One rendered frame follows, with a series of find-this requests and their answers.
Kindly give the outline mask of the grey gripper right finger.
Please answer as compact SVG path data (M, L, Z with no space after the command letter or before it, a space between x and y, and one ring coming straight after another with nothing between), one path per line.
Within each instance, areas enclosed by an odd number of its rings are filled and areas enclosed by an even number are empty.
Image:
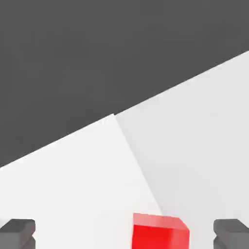
M213 249L249 249L249 228L238 219L216 219Z

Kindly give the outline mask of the small red cube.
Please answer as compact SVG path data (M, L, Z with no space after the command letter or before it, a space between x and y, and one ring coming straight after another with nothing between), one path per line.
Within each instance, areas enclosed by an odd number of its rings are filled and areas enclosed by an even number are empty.
M178 217L133 214L131 249L189 249L190 231Z

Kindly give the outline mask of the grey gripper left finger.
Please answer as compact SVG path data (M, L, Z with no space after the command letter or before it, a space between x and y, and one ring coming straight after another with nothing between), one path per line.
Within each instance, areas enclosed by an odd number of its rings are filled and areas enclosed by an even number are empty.
M33 219L10 219L0 228L0 249L36 249Z

